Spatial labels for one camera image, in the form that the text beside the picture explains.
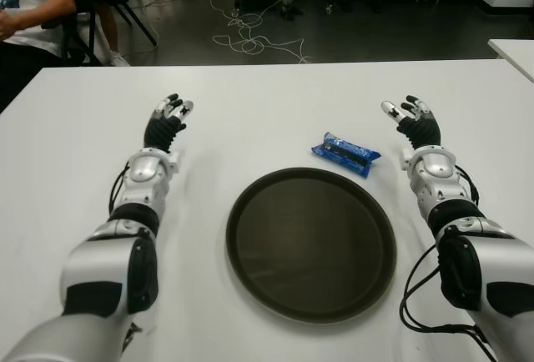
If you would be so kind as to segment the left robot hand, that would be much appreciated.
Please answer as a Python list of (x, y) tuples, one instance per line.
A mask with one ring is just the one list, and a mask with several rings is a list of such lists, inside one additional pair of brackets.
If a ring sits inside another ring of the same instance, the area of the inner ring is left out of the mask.
[(152, 112), (144, 132), (144, 147), (169, 152), (176, 135), (186, 129), (194, 104), (177, 93), (164, 98)]

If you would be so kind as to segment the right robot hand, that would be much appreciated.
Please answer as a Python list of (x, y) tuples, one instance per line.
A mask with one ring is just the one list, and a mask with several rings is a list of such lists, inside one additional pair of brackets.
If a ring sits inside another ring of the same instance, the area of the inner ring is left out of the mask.
[(396, 130), (406, 136), (413, 149), (441, 145), (439, 124), (422, 99), (409, 95), (400, 107), (389, 101), (382, 102), (380, 106), (395, 121)]

